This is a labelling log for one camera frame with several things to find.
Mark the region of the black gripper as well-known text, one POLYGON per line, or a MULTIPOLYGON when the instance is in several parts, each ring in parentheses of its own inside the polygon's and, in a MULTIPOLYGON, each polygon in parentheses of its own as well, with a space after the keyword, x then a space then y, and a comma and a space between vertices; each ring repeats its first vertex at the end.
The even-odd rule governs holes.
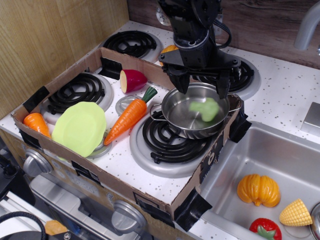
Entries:
POLYGON ((174 87, 186 94, 190 84, 190 75, 209 75, 221 71, 216 80, 216 91, 220 99, 228 96, 230 72, 239 72, 241 61, 221 51, 210 37, 188 39, 174 37, 177 50, 161 53, 158 60, 163 64, 163 71, 169 76, 174 87))

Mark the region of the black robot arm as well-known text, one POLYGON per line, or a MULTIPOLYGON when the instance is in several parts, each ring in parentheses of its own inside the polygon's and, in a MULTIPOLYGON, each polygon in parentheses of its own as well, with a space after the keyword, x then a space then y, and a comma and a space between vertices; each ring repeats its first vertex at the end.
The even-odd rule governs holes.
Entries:
POLYGON ((203 77, 227 97, 230 81, 240 78, 241 61, 216 44, 214 24, 221 10, 219 0, 160 0, 162 12, 173 30, 176 50, 162 53, 158 60, 174 87, 187 93, 191 77, 203 77))

